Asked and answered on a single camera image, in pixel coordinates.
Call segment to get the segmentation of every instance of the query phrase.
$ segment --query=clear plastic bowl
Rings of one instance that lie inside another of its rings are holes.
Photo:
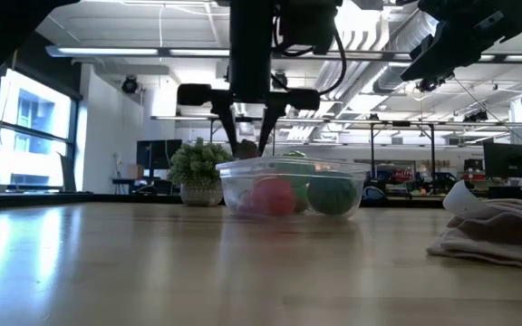
[[[238,216],[352,216],[370,166],[265,157],[217,165],[225,203]]]

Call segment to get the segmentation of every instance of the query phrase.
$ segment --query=window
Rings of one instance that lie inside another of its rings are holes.
[[[0,185],[63,185],[60,155],[66,153],[65,143],[11,129],[0,132]]]
[[[1,80],[0,120],[68,138],[72,100],[19,72]]]

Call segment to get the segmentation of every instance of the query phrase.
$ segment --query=towel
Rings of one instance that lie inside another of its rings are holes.
[[[460,181],[444,207],[454,217],[428,254],[522,267],[522,200],[480,201]]]

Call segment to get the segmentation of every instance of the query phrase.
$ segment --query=ceiling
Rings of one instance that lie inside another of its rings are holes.
[[[389,32],[395,31],[415,10],[415,5],[386,12]],[[227,48],[228,10],[215,5],[126,5],[104,0],[85,1],[54,10],[37,28],[37,32],[58,45],[118,47],[206,47]],[[522,34],[493,51],[522,52]],[[217,59],[110,58],[117,65],[167,65],[181,82],[212,83],[216,78]],[[313,87],[324,66],[318,61],[275,61],[273,68],[283,70],[292,87]],[[480,65],[455,71],[457,78],[472,95],[486,100],[500,119],[508,117],[508,100],[522,91],[522,66]],[[158,84],[158,76],[144,76],[148,86]],[[498,84],[499,91],[494,91]],[[358,113],[377,112],[381,119],[428,120],[452,118],[452,112],[463,110],[475,100],[456,82],[450,81],[438,92],[422,96],[406,84],[397,96],[389,97],[382,107],[346,109],[345,119],[356,119]]]

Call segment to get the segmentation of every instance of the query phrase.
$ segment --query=table surface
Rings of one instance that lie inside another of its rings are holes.
[[[438,209],[0,211],[0,325],[522,325],[522,270],[428,257]]]

